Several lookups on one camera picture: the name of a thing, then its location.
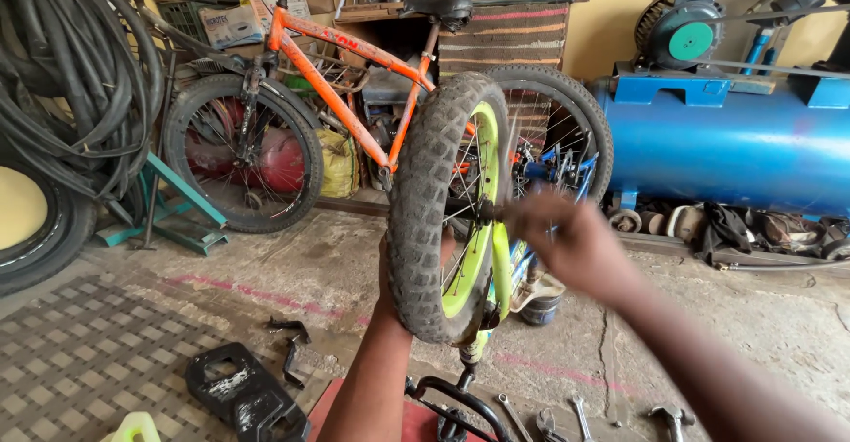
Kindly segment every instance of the hand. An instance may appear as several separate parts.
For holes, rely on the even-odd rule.
[[[647,284],[595,205],[532,194],[505,208],[504,220],[511,237],[527,241],[549,274],[602,304],[617,308]],[[548,233],[553,226],[554,234]]]
[[[440,240],[440,267],[445,266],[445,262],[449,261],[452,253],[455,251],[457,242],[455,242],[455,230],[452,225],[443,228],[443,235]],[[381,242],[378,244],[378,253],[380,260],[378,263],[378,286],[380,287],[380,295],[378,295],[378,306],[389,308],[395,315],[393,306],[393,293],[389,290],[389,266],[387,264],[387,233],[384,233]]]

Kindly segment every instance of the concrete floor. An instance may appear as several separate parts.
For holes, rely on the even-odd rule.
[[[156,252],[91,243],[65,273],[0,302],[0,315],[68,274],[96,271],[255,348],[281,342],[262,328],[270,314],[301,319],[313,343],[298,358],[343,376],[377,298],[377,243],[384,229],[379,218],[314,210],[283,233],[231,233],[230,243],[214,246],[207,258],[165,240],[155,241]],[[850,281],[803,273],[719,273],[689,259],[629,256],[708,330],[850,419]],[[454,380],[462,371],[456,350],[448,347],[417,342],[411,357],[414,376]],[[483,398],[507,393],[538,439],[534,416],[546,407],[555,409],[562,435],[580,439],[567,402],[574,393],[584,397],[591,431],[601,441],[667,440],[663,424],[643,414],[654,404],[684,405],[632,331],[576,295],[565,297],[546,327],[526,326],[514,316],[502,323],[474,392]],[[623,427],[614,428],[615,421]],[[698,425],[686,429],[686,438],[707,440]]]

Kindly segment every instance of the plastic crate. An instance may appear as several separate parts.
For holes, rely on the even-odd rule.
[[[221,4],[201,4],[199,2],[186,2],[183,0],[156,0],[156,7],[159,9],[162,19],[169,25],[193,39],[209,45],[210,41],[207,38],[207,32],[204,30],[204,25],[201,23],[201,18],[198,16],[198,11],[200,9],[221,10],[226,9],[228,6]]]

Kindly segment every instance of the yellow sack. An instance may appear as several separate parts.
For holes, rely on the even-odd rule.
[[[354,140],[324,129],[317,130],[316,135],[321,140],[321,153],[325,161],[325,178],[321,185],[321,195],[331,198],[353,196],[360,185]]]

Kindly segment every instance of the bicycle seat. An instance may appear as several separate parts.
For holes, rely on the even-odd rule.
[[[440,21],[452,32],[463,28],[473,17],[472,0],[405,0],[398,16],[424,14]]]

